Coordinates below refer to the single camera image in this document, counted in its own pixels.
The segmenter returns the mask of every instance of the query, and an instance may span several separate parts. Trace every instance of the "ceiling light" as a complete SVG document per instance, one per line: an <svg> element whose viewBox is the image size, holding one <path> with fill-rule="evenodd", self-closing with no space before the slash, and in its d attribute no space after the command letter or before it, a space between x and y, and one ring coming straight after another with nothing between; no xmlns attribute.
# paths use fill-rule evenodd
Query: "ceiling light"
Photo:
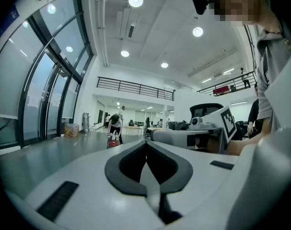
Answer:
<svg viewBox="0 0 291 230"><path fill-rule="evenodd" d="M143 0L128 0L129 4L132 6L132 7L140 7L143 3Z"/></svg>
<svg viewBox="0 0 291 230"><path fill-rule="evenodd" d="M26 57L28 57L22 50L20 50Z"/></svg>
<svg viewBox="0 0 291 230"><path fill-rule="evenodd" d="M25 28L28 27L28 22L27 22L27 21L24 21L24 22L23 22L23 27L25 27Z"/></svg>
<svg viewBox="0 0 291 230"><path fill-rule="evenodd" d="M208 82L208 81L210 81L210 80L211 80L211 79L207 79L207 80L203 81L202 83Z"/></svg>
<svg viewBox="0 0 291 230"><path fill-rule="evenodd" d="M203 32L204 32L203 29L200 28L200 27L196 27L192 31L193 35L194 36L197 36L197 37L202 36L203 35Z"/></svg>
<svg viewBox="0 0 291 230"><path fill-rule="evenodd" d="M230 71L233 71L233 70L235 70L235 68L233 68L233 69L230 69L230 70L228 70L228 71L224 72L223 74L225 74L225 73L228 73L228 72L230 72Z"/></svg>
<svg viewBox="0 0 291 230"><path fill-rule="evenodd" d="M47 7L47 12L49 12L50 14L54 14L56 12L55 5L50 3Z"/></svg>
<svg viewBox="0 0 291 230"><path fill-rule="evenodd" d="M66 49L67 49L68 52L72 52L73 51L73 48L70 47L70 46L67 46Z"/></svg>
<svg viewBox="0 0 291 230"><path fill-rule="evenodd" d="M128 57L128 56L129 56L129 52L126 51L126 50L123 50L123 51L121 52L121 55L122 55L123 57Z"/></svg>
<svg viewBox="0 0 291 230"><path fill-rule="evenodd" d="M247 103L247 101L245 101L245 102L237 102L237 103L233 103L231 105L239 105L239 104L243 104L243 103Z"/></svg>
<svg viewBox="0 0 291 230"><path fill-rule="evenodd" d="M165 63L165 62L161 64L161 67L162 68L167 68L168 66L169 66L169 64L168 63Z"/></svg>

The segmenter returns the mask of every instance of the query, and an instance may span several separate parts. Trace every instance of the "white ceiling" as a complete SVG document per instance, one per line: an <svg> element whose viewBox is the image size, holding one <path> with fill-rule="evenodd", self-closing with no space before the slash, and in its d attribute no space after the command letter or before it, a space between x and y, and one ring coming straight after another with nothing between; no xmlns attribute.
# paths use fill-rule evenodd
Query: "white ceiling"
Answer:
<svg viewBox="0 0 291 230"><path fill-rule="evenodd" d="M107 97L107 96L99 96L98 101L100 101L107 105L108 107L118 107L117 102L120 103L120 107L125 106L126 109L130 110L136 110L141 111L145 110L145 112L151 112L151 113L159 113L163 111L163 105L159 104L153 104L148 102L140 102L140 101L134 101L134 100L128 100L128 99L121 99L121 98L113 98L113 97ZM173 106L167 107L168 111L174 110Z"/></svg>
<svg viewBox="0 0 291 230"><path fill-rule="evenodd" d="M131 10L126 36L122 40L116 32L116 17L124 8ZM168 70L177 69L189 75L237 50L194 75L191 79L197 85L207 76L243 64L233 28L226 22L216 21L208 11L202 16L197 15L192 0L144 0L139 8L130 7L123 0L108 0L105 9L106 44L111 64L151 70L161 68L161 63L167 62ZM127 37L130 24L139 17L140 23L133 37ZM201 37L192 34L197 26L204 30ZM121 50L127 50L129 57L122 57Z"/></svg>

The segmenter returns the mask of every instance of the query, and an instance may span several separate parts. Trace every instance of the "doorway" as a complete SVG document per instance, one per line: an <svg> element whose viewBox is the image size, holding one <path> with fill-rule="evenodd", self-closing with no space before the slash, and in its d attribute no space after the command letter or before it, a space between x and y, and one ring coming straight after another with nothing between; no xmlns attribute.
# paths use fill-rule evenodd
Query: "doorway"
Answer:
<svg viewBox="0 0 291 230"><path fill-rule="evenodd" d="M25 93L24 145L59 136L59 107L64 101L63 90L70 78L70 74L48 49L39 57L33 71L26 85L28 91Z"/></svg>

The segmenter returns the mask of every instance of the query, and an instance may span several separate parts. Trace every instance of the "gray shirt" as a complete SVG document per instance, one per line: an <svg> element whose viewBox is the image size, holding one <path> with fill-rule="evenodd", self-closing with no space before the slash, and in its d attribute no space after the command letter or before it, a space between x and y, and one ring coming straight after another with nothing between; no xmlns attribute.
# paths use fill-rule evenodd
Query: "gray shirt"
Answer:
<svg viewBox="0 0 291 230"><path fill-rule="evenodd" d="M280 72L284 69L291 51L280 34L267 33L263 30L259 37L257 48L262 56L260 66L257 68L257 86L259 111L257 119L270 117L272 132L279 128L279 122L273 113L273 109L265 96L265 91L274 82Z"/></svg>

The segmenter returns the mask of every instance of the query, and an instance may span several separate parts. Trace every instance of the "floor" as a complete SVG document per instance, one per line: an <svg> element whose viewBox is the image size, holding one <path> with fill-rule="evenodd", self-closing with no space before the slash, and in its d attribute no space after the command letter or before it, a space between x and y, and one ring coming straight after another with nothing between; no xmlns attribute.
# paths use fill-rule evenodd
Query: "floor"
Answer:
<svg viewBox="0 0 291 230"><path fill-rule="evenodd" d="M80 134L76 138L55 138L0 155L0 178L5 189L22 199L42 180L71 161L106 149L107 129ZM137 141L144 136L123 135L123 143Z"/></svg>

